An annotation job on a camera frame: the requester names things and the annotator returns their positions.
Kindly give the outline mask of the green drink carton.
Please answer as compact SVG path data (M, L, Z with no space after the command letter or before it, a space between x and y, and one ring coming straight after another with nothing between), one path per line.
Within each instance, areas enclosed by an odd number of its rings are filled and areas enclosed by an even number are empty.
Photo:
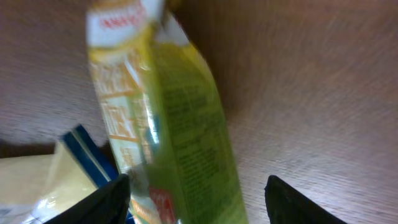
M246 224L211 70L169 1L90 1L88 63L136 223Z

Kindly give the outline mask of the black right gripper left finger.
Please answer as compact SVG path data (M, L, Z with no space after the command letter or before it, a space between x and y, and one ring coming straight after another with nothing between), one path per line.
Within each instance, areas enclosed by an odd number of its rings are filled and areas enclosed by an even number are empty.
M121 174L45 224L125 224L129 198L129 177Z

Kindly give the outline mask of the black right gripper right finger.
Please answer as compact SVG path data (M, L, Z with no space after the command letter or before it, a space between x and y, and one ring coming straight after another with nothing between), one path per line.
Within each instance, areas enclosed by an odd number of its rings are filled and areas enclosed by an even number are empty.
M346 224L276 175L264 190L270 224Z

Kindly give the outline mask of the yellow snack bag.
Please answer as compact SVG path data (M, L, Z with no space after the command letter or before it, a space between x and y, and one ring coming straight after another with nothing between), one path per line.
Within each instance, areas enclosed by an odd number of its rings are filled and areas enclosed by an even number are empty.
M53 154L1 159L1 223L45 223L119 175L77 126L55 143ZM134 223L129 208L125 223Z

